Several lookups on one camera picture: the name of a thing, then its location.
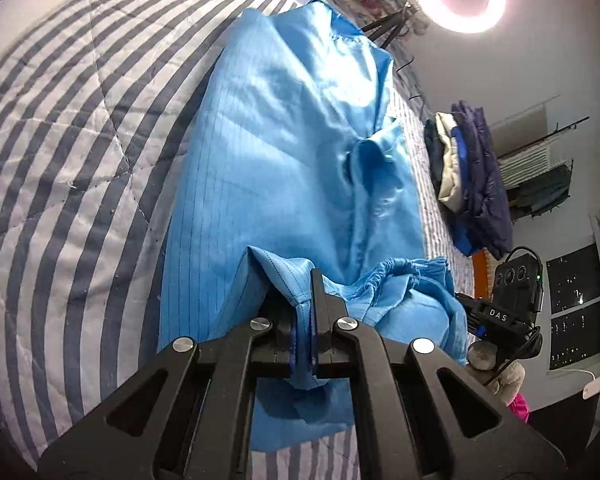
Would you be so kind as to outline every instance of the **white cord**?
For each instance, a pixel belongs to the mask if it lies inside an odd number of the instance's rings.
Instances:
[[[555,373],[563,373],[563,374],[568,374],[570,372],[582,372],[584,374],[589,374],[591,377],[593,377],[593,380],[596,380],[596,375],[593,372],[590,372],[589,370],[579,370],[578,368],[569,368],[568,370],[549,370],[550,374],[555,374]]]

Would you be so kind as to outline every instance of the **pink cloth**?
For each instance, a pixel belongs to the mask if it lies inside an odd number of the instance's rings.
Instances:
[[[529,420],[529,405],[522,394],[517,394],[514,397],[513,402],[509,405],[509,409],[525,422]]]

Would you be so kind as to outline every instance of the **purple puffer jacket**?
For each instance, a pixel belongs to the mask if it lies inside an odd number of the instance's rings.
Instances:
[[[460,101],[452,105],[451,111],[462,130],[469,163],[469,182],[462,183],[464,205],[456,221],[466,228],[474,249],[486,247],[499,260],[511,250],[513,233],[491,132],[482,108],[474,110],[466,101]]]

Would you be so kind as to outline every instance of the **pinstriped fabric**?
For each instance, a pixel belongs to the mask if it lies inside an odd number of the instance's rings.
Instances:
[[[297,5],[72,0],[0,61],[0,426],[30,463],[155,353],[184,132],[222,38],[246,7]],[[466,260],[451,251],[427,188],[413,105],[392,96],[414,158],[427,255],[447,256],[469,292]],[[355,431],[253,453],[251,470],[356,478]]]

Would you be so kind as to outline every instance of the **stuffed animal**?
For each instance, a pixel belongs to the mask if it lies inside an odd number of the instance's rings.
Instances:
[[[498,347],[488,341],[478,340],[472,343],[466,353],[469,362],[464,368],[465,371],[484,384],[493,375],[497,351]],[[509,406],[520,391],[524,380],[525,367],[520,364],[520,361],[515,361],[494,381],[491,381],[487,389]]]

